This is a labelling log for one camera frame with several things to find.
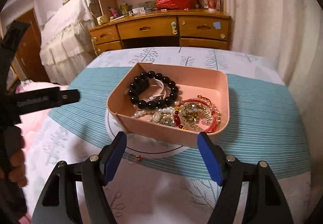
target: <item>pink plastic tray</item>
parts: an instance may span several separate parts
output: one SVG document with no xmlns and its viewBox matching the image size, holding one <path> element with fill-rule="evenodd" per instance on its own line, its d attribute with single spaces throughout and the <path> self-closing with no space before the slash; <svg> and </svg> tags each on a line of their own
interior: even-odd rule
<svg viewBox="0 0 323 224">
<path fill-rule="evenodd" d="M 155 73 L 162 73 L 175 81 L 179 88 L 178 101 L 202 95 L 209 98 L 216 105 L 221 113 L 221 123 L 218 125 L 216 132 L 208 135 L 214 143 L 217 142 L 221 132 L 229 122 L 229 91 L 227 76 L 212 69 L 137 63 L 120 81 L 107 100 L 109 112 L 124 129 L 156 140 L 197 148 L 198 132 L 196 131 L 148 122 L 144 120 L 144 117 L 140 119 L 131 118 L 136 109 L 125 92 L 135 76 L 138 76 L 143 71 L 148 72 L 150 70 Z M 139 98 L 145 99 L 147 96 L 151 96 L 155 89 L 151 86 Z"/>
</svg>

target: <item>pink blanket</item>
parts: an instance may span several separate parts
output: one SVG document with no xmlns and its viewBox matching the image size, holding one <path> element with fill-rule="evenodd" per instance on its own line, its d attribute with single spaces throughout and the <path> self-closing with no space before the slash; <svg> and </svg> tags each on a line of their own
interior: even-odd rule
<svg viewBox="0 0 323 224">
<path fill-rule="evenodd" d="M 53 88 L 56 86 L 59 86 L 60 90 L 65 90 L 68 87 L 66 85 L 60 86 L 60 85 L 55 85 L 47 82 L 31 82 L 30 84 L 20 87 L 19 92 Z M 20 116 L 22 123 L 18 124 L 17 126 L 21 128 L 22 136 L 24 137 L 24 140 L 26 143 L 24 148 L 25 153 L 28 152 L 28 150 L 30 149 L 30 146 L 33 144 L 35 134 L 40 129 L 49 111 L 50 109 L 46 109 L 46 110 L 41 110 L 41 111 Z"/>
</svg>

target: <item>desk drawer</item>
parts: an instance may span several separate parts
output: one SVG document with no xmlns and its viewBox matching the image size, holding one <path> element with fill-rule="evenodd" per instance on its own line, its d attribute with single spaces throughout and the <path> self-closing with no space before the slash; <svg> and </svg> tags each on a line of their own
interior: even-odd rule
<svg viewBox="0 0 323 224">
<path fill-rule="evenodd" d="M 116 25 L 109 25 L 91 32 L 95 45 L 120 40 Z"/>
<path fill-rule="evenodd" d="M 149 36 L 172 36 L 172 22 L 176 17 L 152 17 L 117 24 L 120 38 L 146 38 Z"/>
<path fill-rule="evenodd" d="M 203 38 L 181 38 L 180 46 L 206 47 L 216 49 L 228 49 L 228 42 Z"/>
<path fill-rule="evenodd" d="M 95 48 L 96 48 L 97 54 L 99 55 L 105 51 L 122 49 L 122 45 L 120 41 L 114 41 L 114 42 L 97 45 L 95 46 Z"/>
<path fill-rule="evenodd" d="M 180 16 L 178 21 L 180 36 L 224 41 L 228 41 L 229 23 L 227 19 L 191 16 Z"/>
</svg>

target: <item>blue gripper pad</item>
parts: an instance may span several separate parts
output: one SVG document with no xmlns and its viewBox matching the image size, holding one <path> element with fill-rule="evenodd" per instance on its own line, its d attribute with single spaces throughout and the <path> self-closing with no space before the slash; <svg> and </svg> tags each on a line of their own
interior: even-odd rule
<svg viewBox="0 0 323 224">
<path fill-rule="evenodd" d="M 108 154 L 108 160 L 105 164 L 104 170 L 104 183 L 112 181 L 114 175 L 116 174 L 119 163 L 122 159 L 123 153 L 127 146 L 127 135 L 120 131 L 113 142 L 109 145 L 107 153 L 111 152 L 111 155 Z"/>
<path fill-rule="evenodd" d="M 197 136 L 197 146 L 210 174 L 210 177 L 219 186 L 223 184 L 223 174 L 225 168 L 225 161 L 223 159 L 223 154 L 225 158 L 225 153 L 223 150 L 212 143 L 208 135 L 205 132 L 201 132 Z"/>
</svg>

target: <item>sticker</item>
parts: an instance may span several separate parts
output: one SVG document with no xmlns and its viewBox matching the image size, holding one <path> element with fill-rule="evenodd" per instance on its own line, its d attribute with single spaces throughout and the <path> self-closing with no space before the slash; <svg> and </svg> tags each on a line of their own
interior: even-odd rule
<svg viewBox="0 0 323 224">
<path fill-rule="evenodd" d="M 221 23 L 218 21 L 218 22 L 214 22 L 213 23 L 213 26 L 215 27 L 215 29 L 221 29 Z"/>
</svg>

